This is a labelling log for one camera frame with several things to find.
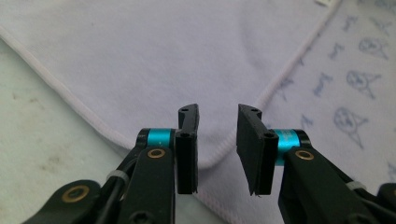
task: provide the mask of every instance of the white tabletop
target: white tabletop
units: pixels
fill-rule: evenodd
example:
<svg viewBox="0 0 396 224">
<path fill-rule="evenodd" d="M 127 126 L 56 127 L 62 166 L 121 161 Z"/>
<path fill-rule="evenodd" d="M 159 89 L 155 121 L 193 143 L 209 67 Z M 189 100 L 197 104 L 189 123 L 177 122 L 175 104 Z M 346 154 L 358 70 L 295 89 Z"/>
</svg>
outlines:
<svg viewBox="0 0 396 224">
<path fill-rule="evenodd" d="M 122 160 L 2 40 L 0 120 L 0 223 L 23 222 L 75 180 L 103 185 Z M 177 195 L 176 223 L 223 221 L 194 197 Z"/>
</svg>

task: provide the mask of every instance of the table surface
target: table surface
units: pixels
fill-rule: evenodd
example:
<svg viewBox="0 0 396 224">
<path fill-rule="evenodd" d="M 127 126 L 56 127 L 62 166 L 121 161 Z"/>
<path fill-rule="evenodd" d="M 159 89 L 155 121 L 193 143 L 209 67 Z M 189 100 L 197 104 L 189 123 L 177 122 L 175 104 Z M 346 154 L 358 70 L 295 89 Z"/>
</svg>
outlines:
<svg viewBox="0 0 396 224">
<path fill-rule="evenodd" d="M 0 223 L 21 223 L 59 187 L 101 185 L 122 157 L 0 39 Z M 177 195 L 176 223 L 224 223 Z"/>
</svg>

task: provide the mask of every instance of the cloth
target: cloth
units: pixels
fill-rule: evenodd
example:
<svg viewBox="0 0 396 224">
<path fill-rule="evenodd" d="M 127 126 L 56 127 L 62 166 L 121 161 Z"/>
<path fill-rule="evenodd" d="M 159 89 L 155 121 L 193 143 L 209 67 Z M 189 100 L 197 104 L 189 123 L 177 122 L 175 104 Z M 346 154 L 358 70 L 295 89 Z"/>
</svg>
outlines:
<svg viewBox="0 0 396 224">
<path fill-rule="evenodd" d="M 371 191 L 395 180 L 396 3 L 345 1 L 329 21 L 338 2 L 3 0 L 0 36 L 121 147 L 199 104 L 198 198 L 232 223 L 279 223 L 282 169 L 273 195 L 248 196 L 237 104 L 305 129 Z"/>
</svg>

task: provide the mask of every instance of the metallic blue band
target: metallic blue band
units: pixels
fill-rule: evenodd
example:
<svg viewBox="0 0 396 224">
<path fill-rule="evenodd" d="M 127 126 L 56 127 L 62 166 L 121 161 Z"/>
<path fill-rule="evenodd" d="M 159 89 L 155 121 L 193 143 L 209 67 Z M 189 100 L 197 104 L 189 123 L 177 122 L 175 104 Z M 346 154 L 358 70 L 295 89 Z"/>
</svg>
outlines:
<svg viewBox="0 0 396 224">
<path fill-rule="evenodd" d="M 148 147 L 170 147 L 171 129 L 150 129 Z"/>
<path fill-rule="evenodd" d="M 289 151 L 292 147 L 299 147 L 300 139 L 298 138 L 297 133 L 292 129 L 276 129 L 274 132 L 279 136 L 279 142 L 277 144 L 276 165 L 283 166 L 283 154 Z"/>
</svg>

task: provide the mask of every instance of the white cloth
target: white cloth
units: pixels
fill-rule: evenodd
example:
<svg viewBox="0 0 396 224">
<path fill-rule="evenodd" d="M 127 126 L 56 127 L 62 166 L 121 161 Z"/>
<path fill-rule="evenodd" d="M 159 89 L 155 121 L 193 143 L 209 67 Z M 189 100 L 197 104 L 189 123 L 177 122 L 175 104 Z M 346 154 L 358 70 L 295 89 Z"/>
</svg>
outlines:
<svg viewBox="0 0 396 224">
<path fill-rule="evenodd" d="M 119 146 L 199 104 L 198 198 L 229 222 L 279 223 L 281 169 L 273 195 L 248 196 L 237 104 L 306 129 L 370 190 L 395 178 L 396 4 L 345 1 L 326 22 L 337 2 L 1 0 L 0 36 Z"/>
</svg>

